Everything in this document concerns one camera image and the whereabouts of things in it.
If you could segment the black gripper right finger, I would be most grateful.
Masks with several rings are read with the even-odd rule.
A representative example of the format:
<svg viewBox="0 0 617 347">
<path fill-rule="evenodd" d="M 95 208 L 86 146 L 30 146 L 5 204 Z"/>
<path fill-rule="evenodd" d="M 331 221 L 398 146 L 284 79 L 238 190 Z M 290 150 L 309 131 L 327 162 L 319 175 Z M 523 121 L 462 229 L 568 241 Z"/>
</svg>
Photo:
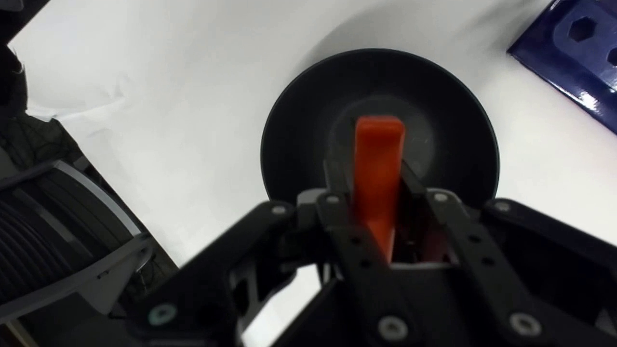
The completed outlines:
<svg viewBox="0 0 617 347">
<path fill-rule="evenodd" d="M 448 250 L 471 347 L 617 347 L 617 248 L 508 198 L 475 210 L 452 190 L 429 189 L 404 171 L 406 189 Z"/>
</svg>

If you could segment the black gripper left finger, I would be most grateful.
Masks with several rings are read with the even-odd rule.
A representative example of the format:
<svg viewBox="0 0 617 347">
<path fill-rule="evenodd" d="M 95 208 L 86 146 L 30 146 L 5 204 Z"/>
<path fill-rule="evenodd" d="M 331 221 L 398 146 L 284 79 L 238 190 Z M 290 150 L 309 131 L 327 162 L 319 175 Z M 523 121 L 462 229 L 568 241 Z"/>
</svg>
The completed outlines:
<svg viewBox="0 0 617 347">
<path fill-rule="evenodd" d="M 346 304 L 369 347 L 417 347 L 419 329 L 402 287 L 371 231 L 359 221 L 346 163 L 325 160 L 327 192 L 319 198 L 319 219 L 332 243 Z"/>
</svg>

